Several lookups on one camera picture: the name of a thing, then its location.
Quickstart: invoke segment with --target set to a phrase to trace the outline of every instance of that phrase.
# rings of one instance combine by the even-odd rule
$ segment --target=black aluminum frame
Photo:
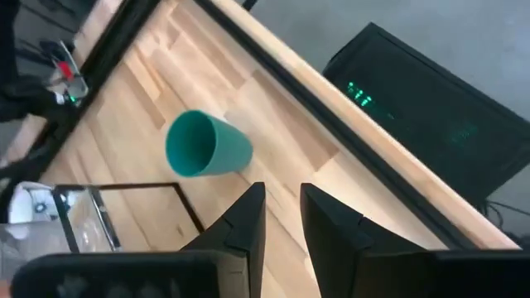
[[[102,191],[109,190],[140,190],[140,189],[154,189],[154,188],[172,188],[179,199],[181,200],[182,205],[184,206],[185,211],[191,218],[191,221],[195,225],[197,232],[202,234],[206,229],[205,226],[200,222],[199,216],[191,206],[191,202],[182,190],[181,186],[176,182],[161,182],[161,183],[127,183],[127,184],[110,184],[110,185],[56,185],[55,188],[51,191],[57,212],[59,214],[60,223],[65,231],[66,242],[71,252],[79,253],[80,249],[75,240],[74,230],[68,220],[68,214],[66,211],[65,204],[61,199],[61,195],[66,195],[71,191],[82,191],[87,190],[92,197],[95,207],[98,209],[99,220],[104,228],[104,231],[107,236],[108,243],[112,249],[118,248],[118,251],[121,249],[121,243],[119,237],[114,230],[114,226],[110,216],[108,216],[107,208],[101,196]]]

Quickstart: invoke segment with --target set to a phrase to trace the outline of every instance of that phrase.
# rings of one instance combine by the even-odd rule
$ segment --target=cable
[[[31,42],[23,40],[22,38],[17,38],[17,42],[21,43],[23,46],[28,47],[36,52],[38,52],[40,55],[44,55],[42,49],[38,46],[33,45]]]
[[[491,208],[497,214],[497,216],[499,217],[499,229],[502,230],[503,229],[503,225],[504,225],[503,215],[500,213],[500,211],[498,209],[496,209],[492,205],[489,205],[488,208]]]
[[[518,208],[515,208],[515,207],[512,207],[510,205],[506,205],[506,204],[499,203],[499,202],[492,202],[492,201],[489,201],[488,203],[489,204],[496,204],[496,205],[504,207],[506,209],[510,209],[510,210],[512,210],[514,212],[519,212],[520,214],[524,214],[524,215],[530,216],[530,212],[524,211],[524,210],[521,210],[521,209],[518,209]]]

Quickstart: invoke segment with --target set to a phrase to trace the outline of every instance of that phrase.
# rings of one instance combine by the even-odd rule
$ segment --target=wooden table
[[[235,2],[212,2],[471,240],[483,248],[517,247]],[[90,39],[101,32],[101,19],[111,14],[115,4],[110,3],[100,0],[84,25],[80,60],[94,44]],[[178,177],[166,162],[164,139],[172,121],[187,109],[206,111],[245,132],[255,149],[250,166],[227,175]],[[264,297],[319,295],[301,229],[301,182],[314,183],[424,248],[445,248],[192,0],[159,5],[42,178],[50,184],[172,180],[181,183],[206,226],[254,181],[265,182]],[[105,200],[129,251],[177,250],[197,234],[172,190],[126,190]]]

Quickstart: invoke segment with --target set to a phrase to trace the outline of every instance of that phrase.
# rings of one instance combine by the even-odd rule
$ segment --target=black cable
[[[500,213],[500,211],[498,209],[496,209],[494,206],[492,205],[489,205],[488,208],[491,208],[496,214],[497,216],[499,217],[499,229],[502,231],[503,230],[503,225],[504,225],[504,218],[503,218],[503,215]]]
[[[499,202],[492,202],[492,201],[489,201],[489,203],[490,204],[496,204],[496,205],[504,207],[506,209],[510,209],[510,210],[512,210],[514,212],[519,212],[520,214],[524,214],[524,215],[530,216],[530,212],[524,211],[524,210],[521,210],[521,209],[518,209],[518,208],[515,208],[515,207],[512,207],[510,205],[506,205],[506,204],[499,203]]]
[[[44,52],[42,51],[42,49],[38,46],[35,46],[33,45],[31,42],[29,41],[26,41],[26,40],[23,40],[22,38],[17,38],[17,42],[22,44],[23,46],[25,47],[28,47],[36,52],[38,52],[39,54],[41,55],[44,55]]]
[[[37,64],[44,65],[44,66],[48,66],[48,67],[51,67],[52,69],[55,68],[55,65],[53,64],[53,62],[51,62],[50,59],[48,59],[48,58],[46,58],[46,57],[44,57],[44,56],[32,51],[32,50],[16,48],[15,52],[16,52],[16,55],[18,57],[21,57],[24,60],[28,60],[28,61],[33,62],[33,63],[37,63]]]

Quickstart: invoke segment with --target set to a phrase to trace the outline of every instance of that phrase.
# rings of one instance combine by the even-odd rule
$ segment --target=teal plastic cup
[[[242,132],[196,110],[179,116],[166,137],[167,161],[184,177],[242,170],[252,153],[252,144]]]

